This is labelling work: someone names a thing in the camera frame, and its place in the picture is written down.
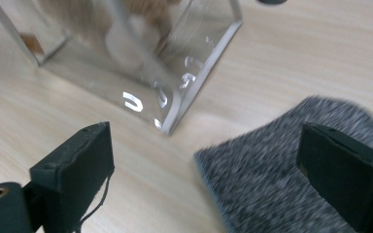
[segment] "black foam block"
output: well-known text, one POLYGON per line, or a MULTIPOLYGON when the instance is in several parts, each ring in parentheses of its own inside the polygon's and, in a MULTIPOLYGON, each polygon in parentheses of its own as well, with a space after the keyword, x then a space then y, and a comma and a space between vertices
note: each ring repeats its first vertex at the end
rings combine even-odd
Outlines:
POLYGON ((46 232, 79 228, 93 197, 114 172, 108 122, 86 127, 30 169, 35 191, 44 196, 46 232))
POLYGON ((297 166, 357 232, 373 232, 373 149, 336 129, 306 123, 297 166))
POLYGON ((257 130, 198 151, 195 160, 228 232, 355 232, 297 168, 304 122, 373 149, 373 117, 342 100, 309 97, 257 130))

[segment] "light wood surface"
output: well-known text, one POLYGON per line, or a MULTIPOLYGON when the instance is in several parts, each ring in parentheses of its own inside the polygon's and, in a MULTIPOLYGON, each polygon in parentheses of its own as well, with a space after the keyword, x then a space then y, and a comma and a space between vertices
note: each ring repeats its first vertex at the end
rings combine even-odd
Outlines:
POLYGON ((0 25, 0 183, 26 184, 42 157, 108 120, 117 169, 84 232, 224 232, 195 151, 252 131, 309 95, 373 113, 373 0, 240 3, 244 25, 171 137, 33 67, 0 25))

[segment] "gray felt pad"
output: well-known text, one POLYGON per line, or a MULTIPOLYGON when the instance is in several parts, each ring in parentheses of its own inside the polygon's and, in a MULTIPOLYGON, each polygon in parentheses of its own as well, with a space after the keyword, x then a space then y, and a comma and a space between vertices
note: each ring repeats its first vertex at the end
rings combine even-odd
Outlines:
POLYGON ((355 232, 295 166, 304 122, 373 148, 370 114, 352 103, 310 97, 253 132, 198 151, 195 160, 228 232, 355 232))

